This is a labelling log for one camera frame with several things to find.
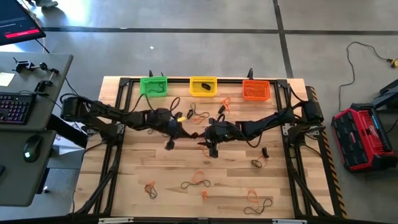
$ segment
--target wooden tabletop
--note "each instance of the wooden tabletop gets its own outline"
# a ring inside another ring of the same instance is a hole
[[[114,105],[120,77],[104,77],[99,100]],[[303,100],[307,99],[304,81],[288,79],[296,94]],[[181,102],[174,113],[181,111],[184,115],[191,103],[196,103],[197,112],[208,111],[211,117],[217,118],[221,101],[231,98],[230,112],[226,112],[226,120],[230,122],[253,120],[269,116],[277,111],[274,89],[272,98],[267,101],[244,101],[242,86],[239,84],[219,84],[218,94],[212,98],[192,97],[189,84],[169,83],[168,95],[163,98],[151,98],[153,108],[169,108],[176,96]],[[134,84],[131,108],[139,96],[139,83]],[[292,104],[298,102],[294,97]],[[147,110],[145,99],[141,100],[136,110]],[[208,126],[207,120],[195,124],[192,119],[183,122],[189,133],[202,133]],[[116,183],[112,216],[126,217],[213,217],[213,218],[293,218],[292,199],[282,145],[280,127],[264,132],[260,146],[249,147],[244,141],[232,141],[219,144],[219,158],[208,157],[208,151],[202,151],[197,142],[201,139],[178,139],[171,151],[164,149],[168,138],[160,133],[148,134],[145,131],[134,131],[126,128],[123,152]],[[98,144],[100,138],[93,136],[88,147]],[[306,139],[309,146],[319,151],[315,140]],[[255,168],[252,159],[261,156],[261,148],[267,147],[270,158],[260,159],[262,168]],[[87,152],[78,179],[75,203],[79,209],[94,192],[100,179],[106,146],[99,146]],[[333,213],[328,184],[320,156],[301,147],[301,154],[308,188],[326,211]],[[194,173],[202,170],[205,179],[211,186],[192,185],[187,189],[180,187],[184,181],[192,181]],[[158,196],[150,199],[144,192],[144,186],[154,181]],[[254,189],[260,203],[249,202],[248,191]],[[207,200],[202,197],[207,192]],[[301,191],[298,190],[300,208],[304,211]],[[261,215],[245,215],[247,206],[257,208],[270,198],[271,207],[267,207]]]

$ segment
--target keyboard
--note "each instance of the keyboard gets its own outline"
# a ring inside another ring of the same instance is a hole
[[[36,94],[0,92],[0,124],[26,124]]]

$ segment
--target plastic basket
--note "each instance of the plastic basket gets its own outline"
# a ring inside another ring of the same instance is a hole
[[[167,95],[167,77],[149,77],[140,79],[140,93],[148,97],[161,97]]]
[[[206,83],[210,86],[207,90],[201,86]],[[217,77],[191,77],[189,81],[189,93],[192,96],[207,96],[212,97],[217,95]]]
[[[266,101],[270,98],[269,81],[243,80],[243,99]]]

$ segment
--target computer mouse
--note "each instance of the computer mouse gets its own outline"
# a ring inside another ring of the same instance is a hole
[[[40,143],[42,140],[43,137],[38,134],[35,134],[26,140],[24,146],[24,160],[26,162],[34,162],[39,158]]]

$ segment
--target green basket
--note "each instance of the green basket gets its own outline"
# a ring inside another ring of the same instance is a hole
[[[149,77],[140,79],[140,93],[148,97],[167,95],[167,77]]]

